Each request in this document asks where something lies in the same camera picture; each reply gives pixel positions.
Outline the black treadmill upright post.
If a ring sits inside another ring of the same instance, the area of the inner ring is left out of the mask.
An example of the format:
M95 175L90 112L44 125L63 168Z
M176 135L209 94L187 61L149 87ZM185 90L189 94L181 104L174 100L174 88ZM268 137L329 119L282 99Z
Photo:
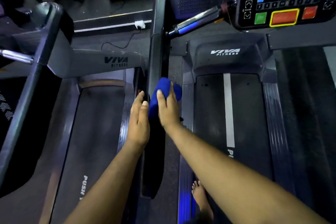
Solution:
M168 54L164 32L166 0L154 0L150 31L148 79L146 99L151 104L156 99L156 86L168 76ZM162 182L164 170L165 132L158 114L149 116L150 137L142 158L141 197L154 199Z

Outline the blue cleaning cloth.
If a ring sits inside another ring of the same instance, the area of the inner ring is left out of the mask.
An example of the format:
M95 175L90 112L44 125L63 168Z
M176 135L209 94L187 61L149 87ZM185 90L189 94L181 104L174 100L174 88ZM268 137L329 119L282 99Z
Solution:
M177 83L172 83L172 81L168 78L162 77L159 82L157 83L155 90L152 94L152 97L150 99L149 103L149 113L148 117L150 119L152 118L157 118L158 117L158 111L159 111L159 106L158 106L158 100L157 100L157 91L161 90L162 94L164 95L165 99L169 96L170 94L170 88L171 85L173 85L173 90L175 93L176 100L179 102L182 98L182 87L177 84Z

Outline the person's left hand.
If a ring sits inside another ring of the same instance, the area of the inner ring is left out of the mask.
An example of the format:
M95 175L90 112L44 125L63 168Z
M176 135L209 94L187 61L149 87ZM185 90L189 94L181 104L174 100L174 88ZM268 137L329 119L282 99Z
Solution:
M145 101L144 96L144 91L139 92L132 104L126 139L126 144L132 145L132 147L136 148L138 151L144 150L149 141L150 134L150 131L149 133L144 133L144 131L138 125L140 107L142 102Z

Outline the black treadmill belt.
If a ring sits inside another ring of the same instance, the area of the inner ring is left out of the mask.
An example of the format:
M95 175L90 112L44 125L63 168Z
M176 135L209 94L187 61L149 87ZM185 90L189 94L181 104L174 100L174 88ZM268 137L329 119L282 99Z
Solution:
M117 154L125 92L121 86L83 89L51 224L62 224Z

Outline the treadmill belt with white stripe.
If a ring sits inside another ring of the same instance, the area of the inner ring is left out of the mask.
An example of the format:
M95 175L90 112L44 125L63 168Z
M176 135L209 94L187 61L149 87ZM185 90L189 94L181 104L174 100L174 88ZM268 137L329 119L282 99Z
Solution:
M258 76L198 76L194 93L194 133L228 157L274 180Z

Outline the person's left forearm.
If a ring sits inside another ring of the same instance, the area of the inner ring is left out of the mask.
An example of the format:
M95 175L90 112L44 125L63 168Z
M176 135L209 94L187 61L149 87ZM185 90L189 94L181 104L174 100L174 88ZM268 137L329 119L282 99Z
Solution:
M64 224L121 224L144 145L127 140Z

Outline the person's right forearm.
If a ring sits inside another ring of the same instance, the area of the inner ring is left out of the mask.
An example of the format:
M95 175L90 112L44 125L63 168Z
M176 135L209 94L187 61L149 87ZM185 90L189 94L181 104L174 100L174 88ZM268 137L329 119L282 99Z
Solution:
M233 224L330 224L281 186L174 122L165 131Z

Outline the grey treadmill upright post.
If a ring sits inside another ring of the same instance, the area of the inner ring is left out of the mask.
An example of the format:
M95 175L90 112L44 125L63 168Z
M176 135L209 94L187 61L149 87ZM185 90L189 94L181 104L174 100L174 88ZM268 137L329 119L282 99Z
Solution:
M0 198L33 175L61 85L47 66L58 31L71 43L73 20L54 2L36 5L30 31L0 37L0 49L30 55L32 64L0 56Z

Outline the person's bare foot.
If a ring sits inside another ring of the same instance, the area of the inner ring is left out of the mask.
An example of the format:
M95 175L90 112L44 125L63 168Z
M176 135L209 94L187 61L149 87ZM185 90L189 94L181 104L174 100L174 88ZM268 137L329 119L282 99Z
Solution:
M200 210L195 218L196 224L213 224L213 211L208 202L204 186L199 180L193 182L191 193Z

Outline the grey treadmill motor cover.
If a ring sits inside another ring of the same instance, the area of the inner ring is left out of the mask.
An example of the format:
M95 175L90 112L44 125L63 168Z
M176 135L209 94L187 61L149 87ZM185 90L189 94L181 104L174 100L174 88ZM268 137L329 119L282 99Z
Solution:
M146 62L138 52L73 49L59 30L47 66L59 78L74 78L136 67L145 70Z

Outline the black treadmill motor cover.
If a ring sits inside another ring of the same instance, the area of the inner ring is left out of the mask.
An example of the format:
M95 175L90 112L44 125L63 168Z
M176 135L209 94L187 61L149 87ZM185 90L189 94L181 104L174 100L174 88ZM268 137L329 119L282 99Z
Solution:
M262 83L277 83L273 52L262 33L229 33L191 39L187 42L183 84L198 76L240 73L256 74Z

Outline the person's right hand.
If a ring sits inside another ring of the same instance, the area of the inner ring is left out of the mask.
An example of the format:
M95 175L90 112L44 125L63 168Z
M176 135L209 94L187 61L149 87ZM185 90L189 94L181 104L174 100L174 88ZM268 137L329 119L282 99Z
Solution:
M181 128L181 121L179 117L179 104L176 100L173 85L170 88L170 94L166 98L167 111L164 115L159 117L162 127L166 133L172 137L174 133Z

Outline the treadmill console with coloured buttons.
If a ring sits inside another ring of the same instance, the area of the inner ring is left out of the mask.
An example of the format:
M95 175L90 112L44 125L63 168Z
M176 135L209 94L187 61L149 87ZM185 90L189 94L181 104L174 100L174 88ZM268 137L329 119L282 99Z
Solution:
M327 22L336 16L336 0L234 0L229 18L238 30Z

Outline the ribbed treadmill side rail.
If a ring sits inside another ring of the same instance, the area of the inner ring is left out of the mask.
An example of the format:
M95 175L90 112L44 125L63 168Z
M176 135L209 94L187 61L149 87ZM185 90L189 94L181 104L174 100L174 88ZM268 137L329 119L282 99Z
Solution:
M264 104L271 147L274 180L285 190L296 195L292 161L277 83L263 83Z
M183 85L181 99L181 116L183 125L194 131L194 84ZM177 224L184 224L195 215L195 203L191 193L194 181L194 172L187 161L180 155L179 162L179 188L178 188L178 217Z

